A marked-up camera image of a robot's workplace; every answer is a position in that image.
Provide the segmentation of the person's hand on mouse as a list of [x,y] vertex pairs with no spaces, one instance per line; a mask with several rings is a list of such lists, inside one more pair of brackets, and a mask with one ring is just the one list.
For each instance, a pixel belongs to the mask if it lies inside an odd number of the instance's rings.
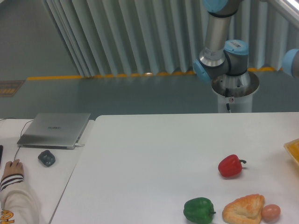
[[4,172],[1,180],[4,180],[8,176],[12,175],[22,175],[24,176],[24,168],[23,163],[20,162],[19,159],[16,159],[14,161],[8,161],[5,164]]

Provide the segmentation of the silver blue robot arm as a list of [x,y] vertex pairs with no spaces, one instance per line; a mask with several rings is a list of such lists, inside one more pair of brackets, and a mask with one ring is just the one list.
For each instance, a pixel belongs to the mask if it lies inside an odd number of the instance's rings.
[[[290,38],[299,29],[297,0],[205,0],[208,25],[204,47],[193,63],[195,73],[210,81],[221,75],[238,76],[248,66],[270,65],[291,77],[299,76],[299,41]],[[229,37],[232,18],[245,7],[240,23],[245,37]]]

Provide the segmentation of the cream striped sleeve forearm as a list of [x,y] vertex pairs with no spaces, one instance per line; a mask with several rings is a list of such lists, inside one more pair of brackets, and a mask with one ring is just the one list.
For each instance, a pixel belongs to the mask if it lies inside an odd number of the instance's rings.
[[39,210],[22,174],[5,177],[0,183],[0,222],[2,224],[37,224]]

